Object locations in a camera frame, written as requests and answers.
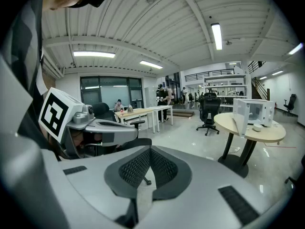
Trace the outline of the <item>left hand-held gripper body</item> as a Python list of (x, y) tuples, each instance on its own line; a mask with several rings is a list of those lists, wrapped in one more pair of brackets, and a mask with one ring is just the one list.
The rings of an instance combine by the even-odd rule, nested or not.
[(39, 116), (39, 124), (58, 143), (70, 159), (81, 158), (71, 136), (71, 130), (84, 131), (95, 120), (93, 107), (84, 104), (64, 91), (51, 88)]

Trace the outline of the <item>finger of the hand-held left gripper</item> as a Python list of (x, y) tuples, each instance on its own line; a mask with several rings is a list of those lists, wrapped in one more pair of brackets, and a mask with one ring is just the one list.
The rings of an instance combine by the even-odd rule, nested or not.
[(102, 136), (102, 146), (116, 146), (130, 142), (138, 136), (138, 129), (109, 120), (94, 120), (83, 130)]

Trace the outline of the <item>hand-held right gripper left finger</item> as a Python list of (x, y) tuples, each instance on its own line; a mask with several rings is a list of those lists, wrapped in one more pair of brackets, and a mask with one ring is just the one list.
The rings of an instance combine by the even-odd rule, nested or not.
[(126, 215), (102, 214), (69, 182), (54, 153), (26, 137), (0, 134), (0, 185), (33, 228), (127, 229), (134, 221), (132, 229), (151, 229), (127, 198)]

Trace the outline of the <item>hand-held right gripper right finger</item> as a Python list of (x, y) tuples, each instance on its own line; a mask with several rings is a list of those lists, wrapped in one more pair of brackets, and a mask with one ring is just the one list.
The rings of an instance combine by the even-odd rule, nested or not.
[[(265, 229), (286, 206), (286, 198), (271, 205), (258, 189), (216, 161), (166, 147), (161, 150), (186, 162), (192, 180), (178, 197), (154, 201), (137, 229)], [(252, 206), (258, 218), (245, 226), (241, 223), (219, 191), (227, 186)]]

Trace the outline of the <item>white microwave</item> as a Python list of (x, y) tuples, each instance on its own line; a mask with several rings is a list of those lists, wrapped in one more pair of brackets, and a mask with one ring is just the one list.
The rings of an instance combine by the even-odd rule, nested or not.
[(267, 100), (234, 99), (233, 120), (240, 137), (244, 137), (247, 130), (253, 130), (253, 124), (263, 127), (272, 125), (275, 104)]

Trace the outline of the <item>person's left hand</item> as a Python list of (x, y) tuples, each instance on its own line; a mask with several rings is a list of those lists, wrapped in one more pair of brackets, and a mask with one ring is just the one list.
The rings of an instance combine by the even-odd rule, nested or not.
[(71, 136), (82, 158), (97, 156), (98, 149), (102, 146), (102, 134), (77, 131)]

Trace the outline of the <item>long wooden desk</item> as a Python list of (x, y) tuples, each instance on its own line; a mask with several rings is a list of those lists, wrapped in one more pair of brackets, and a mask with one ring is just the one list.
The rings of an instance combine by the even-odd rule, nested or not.
[(147, 116), (148, 128), (152, 128), (152, 132), (155, 134), (155, 116), (153, 109), (150, 108), (138, 108), (133, 109), (132, 112), (128, 112), (127, 110), (115, 112), (115, 119), (117, 122), (121, 120), (124, 123), (124, 120), (130, 118), (138, 117), (141, 120), (142, 116)]

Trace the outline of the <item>dark framed window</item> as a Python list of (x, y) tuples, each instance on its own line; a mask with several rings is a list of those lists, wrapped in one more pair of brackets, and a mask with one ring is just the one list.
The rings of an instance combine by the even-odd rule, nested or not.
[(143, 108), (142, 81), (130, 77), (82, 77), (81, 100), (85, 104), (105, 103), (110, 109), (120, 100), (124, 107)]

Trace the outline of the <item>white rectangular table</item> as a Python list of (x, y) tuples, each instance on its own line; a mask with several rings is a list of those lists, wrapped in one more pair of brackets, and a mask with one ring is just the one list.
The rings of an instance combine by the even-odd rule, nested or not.
[(160, 105), (149, 107), (149, 110), (152, 110), (152, 131), (155, 134), (160, 131), (159, 118), (158, 114), (161, 113), (162, 123), (164, 122), (163, 110), (170, 110), (170, 123), (173, 125), (173, 107), (171, 105)]

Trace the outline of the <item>wooden platform step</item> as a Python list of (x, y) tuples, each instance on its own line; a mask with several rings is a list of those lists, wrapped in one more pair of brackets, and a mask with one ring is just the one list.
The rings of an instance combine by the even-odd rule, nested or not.
[(173, 116), (190, 118), (194, 115), (194, 111), (183, 110), (183, 109), (173, 109)]

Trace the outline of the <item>black mesh office chair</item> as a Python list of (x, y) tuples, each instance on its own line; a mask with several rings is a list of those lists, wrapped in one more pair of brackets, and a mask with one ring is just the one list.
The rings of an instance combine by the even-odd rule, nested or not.
[(196, 130), (206, 129), (205, 136), (208, 135), (209, 130), (214, 130), (218, 135), (219, 130), (217, 130), (214, 125), (214, 117), (219, 114), (221, 99), (218, 98), (215, 93), (205, 93), (204, 96), (200, 98), (199, 103), (201, 107), (200, 119), (203, 122), (203, 125)]

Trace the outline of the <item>round wooden table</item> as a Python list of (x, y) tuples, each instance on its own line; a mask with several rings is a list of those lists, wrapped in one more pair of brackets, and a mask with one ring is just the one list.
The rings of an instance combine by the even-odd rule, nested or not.
[(218, 159), (218, 162), (245, 178), (248, 175), (249, 168), (247, 165), (256, 143), (278, 143), (286, 136), (284, 127), (273, 121), (270, 127), (263, 127), (260, 132), (253, 129), (252, 125), (248, 125), (245, 132), (246, 143), (240, 156), (229, 154), (229, 150), (234, 136), (239, 136), (236, 123), (232, 113), (221, 113), (214, 117), (214, 122), (217, 127), (229, 133), (227, 143), (223, 155)]

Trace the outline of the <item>person's black printed shirt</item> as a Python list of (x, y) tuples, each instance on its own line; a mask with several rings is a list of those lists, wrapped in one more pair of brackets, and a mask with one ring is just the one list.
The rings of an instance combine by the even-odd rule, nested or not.
[(42, 81), (42, 2), (28, 0), (18, 12), (0, 52), (11, 71), (32, 98), (18, 129), (18, 134), (35, 141), (40, 148), (50, 150), (58, 156), (56, 146), (43, 135), (38, 118), (43, 105), (43, 91), (37, 86)]

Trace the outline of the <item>white storage shelf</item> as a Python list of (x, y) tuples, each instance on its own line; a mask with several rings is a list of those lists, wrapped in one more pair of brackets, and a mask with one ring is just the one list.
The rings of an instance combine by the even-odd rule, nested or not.
[(204, 78), (203, 89), (221, 100), (221, 111), (231, 112), (234, 99), (251, 99), (252, 90), (247, 74), (226, 74)]

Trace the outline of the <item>black mezzanine railing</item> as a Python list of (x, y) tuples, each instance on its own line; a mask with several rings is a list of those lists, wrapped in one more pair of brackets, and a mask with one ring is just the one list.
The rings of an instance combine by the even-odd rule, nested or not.
[(201, 73), (194, 73), (185, 75), (185, 81), (195, 81), (195, 80), (202, 80), (203, 78), (210, 77), (210, 76), (223, 76), (223, 75), (231, 75), (234, 74), (234, 69), (223, 69), (223, 70), (214, 70), (214, 71), (206, 71)]

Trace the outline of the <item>staircase with railing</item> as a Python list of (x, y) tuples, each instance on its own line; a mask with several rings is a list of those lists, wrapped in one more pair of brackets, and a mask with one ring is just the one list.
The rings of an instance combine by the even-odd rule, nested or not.
[[(252, 61), (248, 65), (249, 73), (253, 73), (265, 64), (264, 61)], [(270, 90), (264, 89), (263, 85), (257, 77), (251, 79), (252, 83), (252, 98), (261, 100), (270, 100)]]

